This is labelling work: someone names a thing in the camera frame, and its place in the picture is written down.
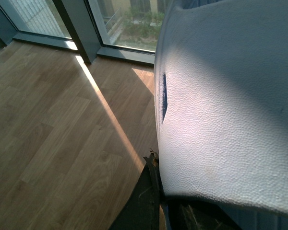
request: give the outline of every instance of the black object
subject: black object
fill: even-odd
[[[167,207],[172,230],[240,230],[218,206],[205,201],[166,200],[159,174],[158,154],[150,151],[146,165],[110,230],[158,230],[159,206]]]

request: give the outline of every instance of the window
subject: window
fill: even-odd
[[[89,0],[103,43],[155,52],[169,0]]]
[[[71,37],[52,0],[0,0],[0,6],[20,31]]]

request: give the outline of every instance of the white foam object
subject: white foam object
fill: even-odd
[[[288,0],[190,3],[156,50],[165,194],[288,215]]]

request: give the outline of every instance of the black plastic part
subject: black plastic part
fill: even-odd
[[[145,165],[127,204],[109,229],[159,229],[159,194],[155,194],[154,192],[147,165]]]
[[[168,215],[172,230],[241,230],[218,205],[204,201],[171,200]]]

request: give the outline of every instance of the floor plank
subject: floor plank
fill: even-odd
[[[153,69],[80,62],[19,42],[0,51],[0,230],[107,229],[158,149]]]

